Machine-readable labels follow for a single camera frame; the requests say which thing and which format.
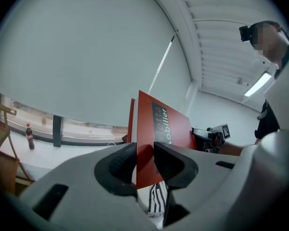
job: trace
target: window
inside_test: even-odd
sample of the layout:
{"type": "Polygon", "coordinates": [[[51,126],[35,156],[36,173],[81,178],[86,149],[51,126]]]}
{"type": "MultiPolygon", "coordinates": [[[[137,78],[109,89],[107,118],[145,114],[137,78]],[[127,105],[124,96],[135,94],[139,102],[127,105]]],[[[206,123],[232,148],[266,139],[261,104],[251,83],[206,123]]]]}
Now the window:
{"type": "Polygon", "coordinates": [[[113,127],[64,118],[62,136],[90,140],[121,140],[127,127],[113,127]]]}
{"type": "MultiPolygon", "coordinates": [[[[25,131],[26,124],[29,122],[33,130],[52,136],[53,115],[25,106],[3,95],[0,95],[0,103],[17,111],[15,116],[7,114],[11,127],[25,131]]],[[[0,111],[0,117],[0,121],[4,122],[2,111],[0,111]]]]}
{"type": "MultiPolygon", "coordinates": [[[[26,124],[29,122],[36,139],[59,144],[72,145],[113,145],[123,143],[122,137],[127,134],[127,127],[106,126],[89,122],[77,121],[56,116],[55,119],[63,120],[55,124],[57,133],[53,133],[53,115],[23,105],[11,98],[0,94],[0,104],[16,110],[16,115],[7,114],[11,130],[25,134],[26,124]]],[[[0,111],[0,122],[4,123],[3,112],[0,111]]]]}

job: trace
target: book cover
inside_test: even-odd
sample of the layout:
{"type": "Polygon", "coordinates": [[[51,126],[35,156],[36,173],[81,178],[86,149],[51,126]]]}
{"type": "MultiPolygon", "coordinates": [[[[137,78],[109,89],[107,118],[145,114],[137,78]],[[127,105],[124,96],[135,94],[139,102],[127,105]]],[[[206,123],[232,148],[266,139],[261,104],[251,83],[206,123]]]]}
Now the book cover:
{"type": "Polygon", "coordinates": [[[133,124],[133,112],[134,112],[134,102],[135,99],[131,99],[130,116],[129,116],[129,126],[127,128],[127,143],[131,143],[131,129],[133,124]]]}
{"type": "Polygon", "coordinates": [[[154,163],[153,143],[155,141],[196,150],[189,119],[150,95],[139,91],[137,189],[163,181],[154,163]]]}

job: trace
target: ceiling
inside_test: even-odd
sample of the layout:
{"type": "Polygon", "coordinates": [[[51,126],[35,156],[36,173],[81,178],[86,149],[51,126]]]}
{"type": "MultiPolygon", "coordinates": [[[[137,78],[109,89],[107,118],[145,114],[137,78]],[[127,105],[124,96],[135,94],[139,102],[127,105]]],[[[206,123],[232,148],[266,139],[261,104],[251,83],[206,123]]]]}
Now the ceiling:
{"type": "MultiPolygon", "coordinates": [[[[168,10],[169,17],[174,17],[173,8],[166,0],[158,0],[168,10]]],[[[189,13],[185,23],[195,27],[195,55],[198,65],[190,65],[193,79],[197,79],[199,89],[222,96],[261,111],[265,90],[274,81],[271,78],[260,90],[246,98],[244,93],[259,79],[266,70],[275,73],[276,66],[268,62],[252,48],[249,42],[243,43],[239,27],[252,25],[263,20],[278,21],[287,31],[284,18],[271,0],[175,0],[180,12],[189,13]]],[[[181,28],[179,38],[184,34],[181,28]]],[[[183,48],[188,48],[181,39],[183,48]]]]}

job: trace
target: white striped object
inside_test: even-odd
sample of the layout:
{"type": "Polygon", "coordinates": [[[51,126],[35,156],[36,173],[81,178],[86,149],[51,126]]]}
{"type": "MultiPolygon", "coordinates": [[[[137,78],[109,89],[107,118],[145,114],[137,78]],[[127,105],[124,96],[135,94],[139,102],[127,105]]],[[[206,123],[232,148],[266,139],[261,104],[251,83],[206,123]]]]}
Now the white striped object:
{"type": "Polygon", "coordinates": [[[162,181],[152,185],[149,190],[149,210],[150,217],[159,217],[164,214],[167,203],[167,187],[162,181]]]}

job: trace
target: fluorescent light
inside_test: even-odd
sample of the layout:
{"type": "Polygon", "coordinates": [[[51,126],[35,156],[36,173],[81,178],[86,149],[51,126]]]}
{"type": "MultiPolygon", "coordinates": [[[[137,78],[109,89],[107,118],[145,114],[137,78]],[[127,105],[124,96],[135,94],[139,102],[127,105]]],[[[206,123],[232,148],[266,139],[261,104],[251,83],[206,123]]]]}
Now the fluorescent light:
{"type": "Polygon", "coordinates": [[[171,45],[172,45],[172,41],[170,41],[170,43],[169,43],[169,45],[168,45],[168,47],[167,47],[167,49],[166,49],[166,52],[165,52],[165,54],[164,54],[164,56],[163,56],[163,58],[162,58],[162,61],[160,62],[159,66],[158,66],[158,69],[157,69],[157,71],[156,71],[156,73],[155,73],[155,76],[154,76],[154,78],[153,78],[153,81],[152,81],[152,84],[151,84],[150,89],[149,89],[149,91],[148,91],[148,94],[150,94],[150,92],[151,92],[151,89],[152,89],[152,87],[153,87],[153,85],[154,85],[154,82],[155,82],[156,78],[158,77],[158,73],[160,72],[160,69],[161,69],[162,66],[163,66],[163,63],[164,63],[164,61],[165,61],[165,58],[166,58],[166,56],[167,56],[167,54],[168,54],[168,51],[169,51],[171,45]]]}
{"type": "Polygon", "coordinates": [[[254,94],[256,91],[258,91],[269,79],[271,78],[271,75],[265,71],[260,79],[249,89],[244,96],[250,97],[252,94],[254,94]]]}

